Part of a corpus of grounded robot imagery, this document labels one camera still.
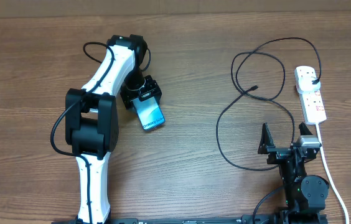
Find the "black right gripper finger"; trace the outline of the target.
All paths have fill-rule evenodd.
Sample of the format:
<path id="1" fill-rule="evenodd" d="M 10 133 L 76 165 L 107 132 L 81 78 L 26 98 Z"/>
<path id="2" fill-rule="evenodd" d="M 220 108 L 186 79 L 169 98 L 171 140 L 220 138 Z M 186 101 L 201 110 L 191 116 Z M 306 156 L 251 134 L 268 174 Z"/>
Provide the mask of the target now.
<path id="1" fill-rule="evenodd" d="M 312 132 L 309 130 L 309 128 L 307 127 L 307 125 L 302 122 L 299 125 L 299 132 L 301 136 L 305 136 L 305 135 L 312 135 Z"/>
<path id="2" fill-rule="evenodd" d="M 263 123 L 261 140 L 258 147 L 258 154 L 269 154 L 274 151 L 276 146 L 274 145 L 273 138 L 271 136 L 269 126 L 267 123 Z"/>

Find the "white power strip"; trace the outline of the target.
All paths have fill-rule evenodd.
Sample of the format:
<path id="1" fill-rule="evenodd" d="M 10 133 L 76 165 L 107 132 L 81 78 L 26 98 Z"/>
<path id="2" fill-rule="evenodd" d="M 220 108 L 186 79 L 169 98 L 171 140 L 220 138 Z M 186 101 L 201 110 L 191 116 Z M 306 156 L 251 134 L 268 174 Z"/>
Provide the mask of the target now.
<path id="1" fill-rule="evenodd" d="M 314 68 L 309 66 L 298 66 L 294 75 L 316 75 Z M 319 124 L 327 119 L 320 89 L 308 93 L 299 94 L 304 122 L 308 125 Z"/>

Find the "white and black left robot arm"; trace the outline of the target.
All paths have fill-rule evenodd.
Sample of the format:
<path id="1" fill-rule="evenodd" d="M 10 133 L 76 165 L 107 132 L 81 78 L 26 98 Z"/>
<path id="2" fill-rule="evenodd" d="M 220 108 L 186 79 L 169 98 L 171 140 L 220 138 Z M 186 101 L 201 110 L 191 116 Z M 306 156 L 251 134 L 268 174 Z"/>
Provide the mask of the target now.
<path id="1" fill-rule="evenodd" d="M 151 54 L 144 38 L 113 35 L 103 46 L 106 55 L 98 70 L 81 89 L 69 89 L 65 111 L 50 134 L 54 151 L 63 153 L 55 145 L 55 130 L 65 123 L 65 140 L 72 147 L 68 155 L 78 163 L 80 209 L 72 223 L 110 222 L 108 168 L 119 136 L 116 96 L 137 114 L 143 130 L 166 121 L 159 106 L 161 89 L 141 68 L 144 57 Z"/>

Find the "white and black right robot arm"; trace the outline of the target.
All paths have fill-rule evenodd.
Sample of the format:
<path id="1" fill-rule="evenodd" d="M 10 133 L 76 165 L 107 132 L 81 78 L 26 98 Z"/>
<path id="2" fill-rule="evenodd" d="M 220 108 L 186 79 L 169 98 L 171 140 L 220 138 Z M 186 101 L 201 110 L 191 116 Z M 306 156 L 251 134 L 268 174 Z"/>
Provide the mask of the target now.
<path id="1" fill-rule="evenodd" d="M 266 154 L 267 163 L 279 167 L 283 184 L 259 201 L 252 216 L 243 219 L 247 223 L 327 223 L 321 211 L 325 209 L 330 184 L 321 176 L 308 175 L 305 168 L 305 161 L 314 160 L 322 144 L 304 123 L 299 129 L 301 135 L 296 142 L 289 147 L 276 147 L 268 125 L 263 124 L 258 154 Z M 282 190 L 285 207 L 269 215 L 257 214 L 266 199 Z"/>

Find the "white charger plug adapter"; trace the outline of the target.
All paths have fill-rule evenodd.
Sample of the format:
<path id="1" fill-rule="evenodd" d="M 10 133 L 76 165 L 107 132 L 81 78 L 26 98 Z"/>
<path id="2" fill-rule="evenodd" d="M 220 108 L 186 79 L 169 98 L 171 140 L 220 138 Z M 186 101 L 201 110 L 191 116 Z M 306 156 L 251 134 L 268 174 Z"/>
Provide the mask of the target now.
<path id="1" fill-rule="evenodd" d="M 312 91 L 317 91 L 321 88 L 321 83 L 318 82 L 313 84 L 316 81 L 317 77 L 314 75 L 296 75 L 296 89 L 299 94 L 308 93 Z"/>

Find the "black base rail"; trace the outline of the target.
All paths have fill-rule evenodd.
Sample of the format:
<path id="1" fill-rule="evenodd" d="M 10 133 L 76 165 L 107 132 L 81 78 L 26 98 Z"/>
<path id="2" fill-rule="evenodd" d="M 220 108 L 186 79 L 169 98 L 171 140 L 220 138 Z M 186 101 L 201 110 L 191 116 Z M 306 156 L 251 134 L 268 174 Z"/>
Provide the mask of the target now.
<path id="1" fill-rule="evenodd" d="M 114 218 L 106 221 L 109 224 L 274 224 L 274 223 L 328 223 L 326 215 L 319 218 L 303 219 L 297 215 L 290 215 L 288 221 L 276 217 L 276 215 L 256 215 L 253 221 L 252 215 L 242 215 L 240 218 L 191 218 L 191 219 L 153 219 L 138 220 L 137 218 Z"/>

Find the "blue Samsung Galaxy smartphone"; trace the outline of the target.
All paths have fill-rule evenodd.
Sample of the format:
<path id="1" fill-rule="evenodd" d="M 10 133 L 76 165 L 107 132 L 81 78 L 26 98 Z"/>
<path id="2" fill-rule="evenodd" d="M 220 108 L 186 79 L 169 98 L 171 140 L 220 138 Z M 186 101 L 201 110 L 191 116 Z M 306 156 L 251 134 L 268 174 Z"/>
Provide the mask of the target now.
<path id="1" fill-rule="evenodd" d="M 139 98 L 136 98 L 132 103 L 143 130 L 148 131 L 165 123 L 166 119 L 155 97 L 144 101 L 140 101 Z"/>

